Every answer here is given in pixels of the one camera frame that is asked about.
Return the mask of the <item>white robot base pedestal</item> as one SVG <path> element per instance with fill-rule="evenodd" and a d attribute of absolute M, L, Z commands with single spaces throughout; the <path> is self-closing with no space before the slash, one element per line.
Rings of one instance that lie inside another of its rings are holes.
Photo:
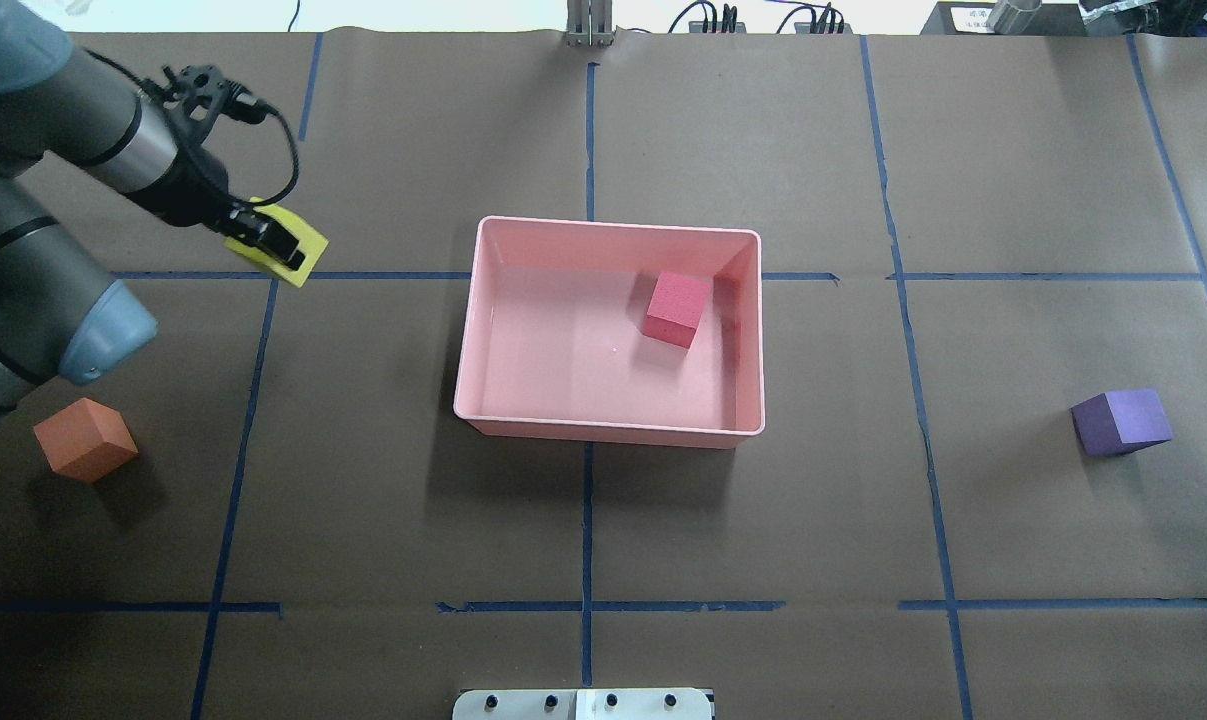
<path fill-rule="evenodd" d="M 700 687 L 470 689 L 451 719 L 715 719 Z"/>

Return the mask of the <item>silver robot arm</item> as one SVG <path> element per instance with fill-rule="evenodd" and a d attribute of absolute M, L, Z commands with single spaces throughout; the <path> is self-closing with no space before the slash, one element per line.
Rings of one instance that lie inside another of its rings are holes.
<path fill-rule="evenodd" d="M 233 191 L 206 150 L 218 119 L 282 128 L 288 178 L 268 197 Z M 39 197 L 30 172 L 59 160 L 175 228 L 301 286 L 327 240 L 280 205 L 301 178 L 282 110 L 212 64 L 142 78 L 21 1 L 0 1 L 0 420 L 49 381 L 88 386 L 154 340 L 158 320 L 60 219 L 71 191 Z"/>

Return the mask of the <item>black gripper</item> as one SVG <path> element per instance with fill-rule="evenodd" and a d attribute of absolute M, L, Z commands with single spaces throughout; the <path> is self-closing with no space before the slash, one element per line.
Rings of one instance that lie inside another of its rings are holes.
<path fill-rule="evenodd" d="M 163 70 L 165 86 L 142 80 L 138 87 L 135 137 L 145 119 L 154 119 L 154 150 L 173 150 L 173 159 L 154 182 L 128 192 L 129 199 L 169 226 L 225 229 L 227 247 L 268 273 L 298 273 L 302 241 L 288 228 L 287 211 L 234 197 L 227 168 L 204 147 L 218 119 L 264 123 L 264 101 L 215 65 Z"/>

